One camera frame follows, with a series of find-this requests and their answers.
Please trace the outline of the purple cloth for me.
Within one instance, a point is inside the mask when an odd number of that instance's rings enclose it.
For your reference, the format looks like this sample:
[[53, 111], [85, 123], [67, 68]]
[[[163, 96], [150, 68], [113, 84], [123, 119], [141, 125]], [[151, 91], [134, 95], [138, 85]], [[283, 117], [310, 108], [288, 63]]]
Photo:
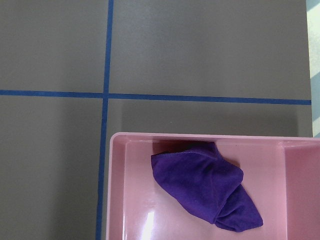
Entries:
[[225, 160], [215, 143], [154, 154], [150, 162], [158, 185], [191, 215], [236, 233], [263, 226], [242, 186], [244, 172]]

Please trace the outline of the pink plastic bin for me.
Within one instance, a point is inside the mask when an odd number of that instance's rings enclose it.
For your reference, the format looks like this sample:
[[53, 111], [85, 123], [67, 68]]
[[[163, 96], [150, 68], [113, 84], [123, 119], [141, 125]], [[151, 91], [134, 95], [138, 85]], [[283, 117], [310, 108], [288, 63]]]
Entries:
[[320, 141], [118, 132], [108, 240], [317, 240]]

